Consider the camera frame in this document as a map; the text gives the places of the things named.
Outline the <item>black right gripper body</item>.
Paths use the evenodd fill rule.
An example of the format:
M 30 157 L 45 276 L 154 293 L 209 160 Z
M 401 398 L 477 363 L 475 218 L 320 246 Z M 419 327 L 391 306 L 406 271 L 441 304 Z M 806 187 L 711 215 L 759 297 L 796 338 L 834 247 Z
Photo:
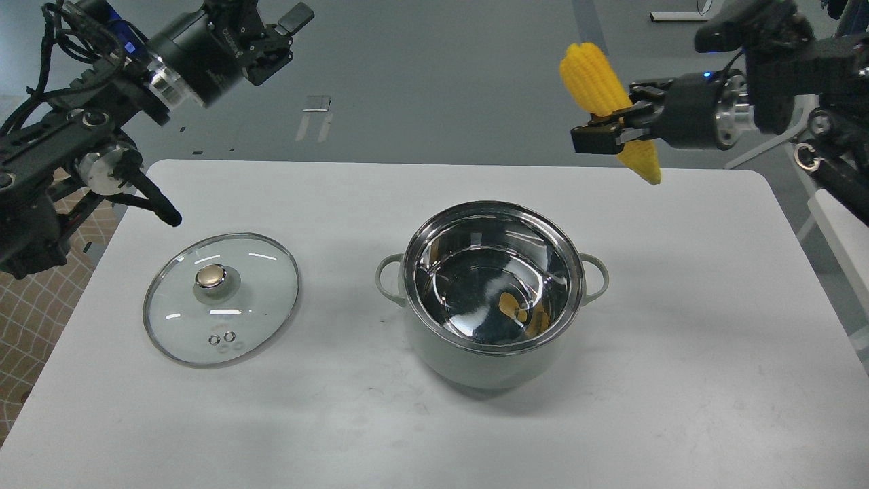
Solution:
M 728 151 L 744 132 L 756 129 L 747 78 L 738 69 L 659 79 L 677 81 L 667 102 L 654 105 L 653 139 L 676 149 Z

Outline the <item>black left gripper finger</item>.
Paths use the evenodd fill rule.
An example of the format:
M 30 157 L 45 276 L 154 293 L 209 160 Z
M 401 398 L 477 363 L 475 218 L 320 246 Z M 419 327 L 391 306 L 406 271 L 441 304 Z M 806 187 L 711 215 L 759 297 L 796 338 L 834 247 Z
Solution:
M 246 62 L 246 79 L 253 86 L 262 86 L 292 59 L 294 36 L 316 17 L 307 3 L 296 3 L 276 24 L 263 26 L 263 31 L 249 44 L 252 58 Z

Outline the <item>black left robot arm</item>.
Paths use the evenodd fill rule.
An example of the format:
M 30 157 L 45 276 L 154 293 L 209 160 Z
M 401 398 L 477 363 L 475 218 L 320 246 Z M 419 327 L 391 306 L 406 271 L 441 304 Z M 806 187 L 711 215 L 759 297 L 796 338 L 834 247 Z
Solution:
M 316 15 L 301 2 L 266 24 L 255 1 L 205 1 L 145 36 L 105 1 L 41 12 L 37 86 L 2 124 L 2 272 L 18 280 L 66 264 L 71 237 L 104 201 L 180 226 L 124 124 L 140 113 L 167 124 L 183 101 L 211 106 L 241 79 L 260 86 L 292 61 Z

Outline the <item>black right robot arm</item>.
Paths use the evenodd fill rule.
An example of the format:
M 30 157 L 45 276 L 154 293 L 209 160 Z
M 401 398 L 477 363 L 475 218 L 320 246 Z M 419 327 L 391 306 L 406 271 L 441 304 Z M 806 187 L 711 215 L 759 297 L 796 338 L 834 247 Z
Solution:
M 590 120 L 571 130 L 574 151 L 614 155 L 650 185 L 661 182 L 655 141 L 728 151 L 747 131 L 785 136 L 799 96 L 814 96 L 796 127 L 794 161 L 867 222 L 867 32 L 816 38 L 792 1 L 735 1 L 695 33 L 699 53 L 735 53 L 744 69 L 634 81 L 624 86 L 602 50 L 572 44 L 559 65 Z

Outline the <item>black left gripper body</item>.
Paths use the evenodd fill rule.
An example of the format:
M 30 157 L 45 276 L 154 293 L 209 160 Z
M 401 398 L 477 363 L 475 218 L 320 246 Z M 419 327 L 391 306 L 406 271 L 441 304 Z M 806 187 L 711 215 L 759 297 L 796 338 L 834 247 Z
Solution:
M 270 77 L 265 41 L 257 1 L 205 1 L 150 37 L 146 46 L 199 105 L 208 107 L 242 78 L 260 86 Z

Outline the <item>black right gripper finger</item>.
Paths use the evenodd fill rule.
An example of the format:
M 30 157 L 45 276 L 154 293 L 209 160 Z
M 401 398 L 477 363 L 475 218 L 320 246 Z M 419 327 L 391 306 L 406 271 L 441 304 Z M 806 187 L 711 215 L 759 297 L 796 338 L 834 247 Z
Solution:
M 576 153 L 616 155 L 624 151 L 629 142 L 651 139 L 653 123 L 651 115 L 603 118 L 574 127 L 570 130 L 570 138 Z
M 653 105 L 662 106 L 667 102 L 676 79 L 643 79 L 628 84 L 628 98 L 632 105 L 649 102 Z

